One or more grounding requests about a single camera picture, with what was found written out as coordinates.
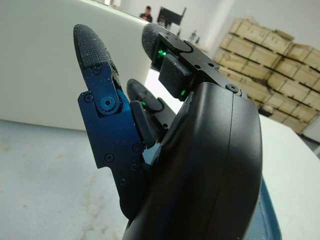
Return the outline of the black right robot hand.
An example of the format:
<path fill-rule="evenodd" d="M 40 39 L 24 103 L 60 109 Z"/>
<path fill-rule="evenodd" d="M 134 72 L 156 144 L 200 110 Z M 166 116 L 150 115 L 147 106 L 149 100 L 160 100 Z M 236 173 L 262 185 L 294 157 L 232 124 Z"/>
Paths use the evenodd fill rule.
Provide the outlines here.
<path fill-rule="evenodd" d="M 138 81 L 123 91 L 107 47 L 73 29 L 87 86 L 78 104 L 98 168 L 111 170 L 125 240 L 242 240 L 262 184 L 256 106 L 219 66 L 165 28 L 144 26 L 142 47 L 178 113 Z"/>

